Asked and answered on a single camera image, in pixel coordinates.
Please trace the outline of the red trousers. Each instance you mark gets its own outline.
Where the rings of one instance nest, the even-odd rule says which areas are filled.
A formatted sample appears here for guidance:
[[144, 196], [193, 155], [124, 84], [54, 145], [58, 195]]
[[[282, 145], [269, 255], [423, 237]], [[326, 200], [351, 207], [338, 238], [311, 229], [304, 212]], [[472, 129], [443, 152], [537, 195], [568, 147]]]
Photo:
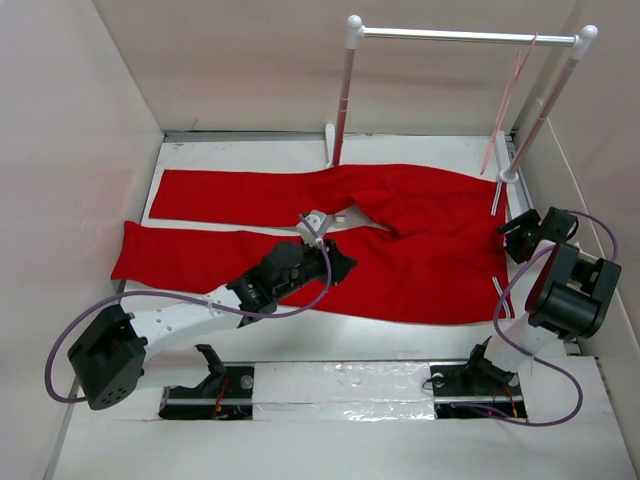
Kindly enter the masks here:
[[459, 325], [513, 316], [499, 227], [503, 186], [408, 164], [342, 165], [309, 173], [167, 170], [149, 215], [196, 228], [124, 225], [115, 280], [205, 294], [256, 265], [271, 228], [303, 213], [355, 207], [369, 224], [331, 234], [356, 266], [339, 285], [291, 295], [290, 306], [393, 322]]

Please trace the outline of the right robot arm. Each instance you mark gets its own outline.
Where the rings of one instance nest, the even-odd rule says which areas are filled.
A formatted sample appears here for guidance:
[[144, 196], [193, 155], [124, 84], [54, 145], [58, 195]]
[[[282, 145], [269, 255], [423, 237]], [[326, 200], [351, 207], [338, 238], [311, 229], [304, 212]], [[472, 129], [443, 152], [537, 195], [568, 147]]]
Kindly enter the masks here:
[[[580, 218], [608, 234], [612, 244], [608, 258], [596, 258], [570, 243]], [[613, 231], [586, 213], [551, 207], [540, 216], [529, 209], [496, 232], [504, 236], [507, 255], [522, 266], [502, 290], [498, 308], [505, 306], [516, 282], [536, 261], [545, 263], [526, 298], [524, 314], [505, 331], [494, 320], [494, 334], [472, 350], [462, 381], [476, 394], [508, 384], [525, 360], [555, 340], [592, 337], [605, 320], [622, 271]]]

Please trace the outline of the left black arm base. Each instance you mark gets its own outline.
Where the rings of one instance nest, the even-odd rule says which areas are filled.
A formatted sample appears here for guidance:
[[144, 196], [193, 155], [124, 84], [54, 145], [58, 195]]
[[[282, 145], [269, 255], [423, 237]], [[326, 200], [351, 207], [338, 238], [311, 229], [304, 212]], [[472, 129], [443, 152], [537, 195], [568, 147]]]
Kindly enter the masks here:
[[174, 421], [252, 420], [255, 364], [224, 364], [211, 345], [195, 348], [207, 362], [207, 375], [193, 387], [165, 387], [158, 416]]

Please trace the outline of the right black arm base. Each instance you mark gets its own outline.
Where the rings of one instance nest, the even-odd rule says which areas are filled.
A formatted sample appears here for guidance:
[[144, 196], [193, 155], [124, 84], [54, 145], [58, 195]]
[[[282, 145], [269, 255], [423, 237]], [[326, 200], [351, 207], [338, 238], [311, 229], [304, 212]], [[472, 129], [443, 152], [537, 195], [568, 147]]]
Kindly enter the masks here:
[[500, 370], [485, 359], [487, 344], [476, 344], [465, 362], [429, 365], [422, 389], [433, 394], [438, 420], [527, 418], [517, 374]]

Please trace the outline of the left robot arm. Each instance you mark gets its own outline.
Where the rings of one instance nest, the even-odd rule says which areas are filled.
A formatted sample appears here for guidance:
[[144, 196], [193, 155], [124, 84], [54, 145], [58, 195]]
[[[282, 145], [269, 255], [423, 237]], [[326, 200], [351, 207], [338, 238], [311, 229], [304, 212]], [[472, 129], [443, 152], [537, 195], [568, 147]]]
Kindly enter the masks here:
[[314, 281], [326, 294], [356, 265], [332, 240], [282, 242], [239, 278], [201, 297], [181, 296], [175, 305], [142, 312], [129, 313], [119, 303], [100, 309], [67, 358], [89, 408], [111, 408], [149, 385], [153, 357], [206, 334], [275, 318], [287, 297]]

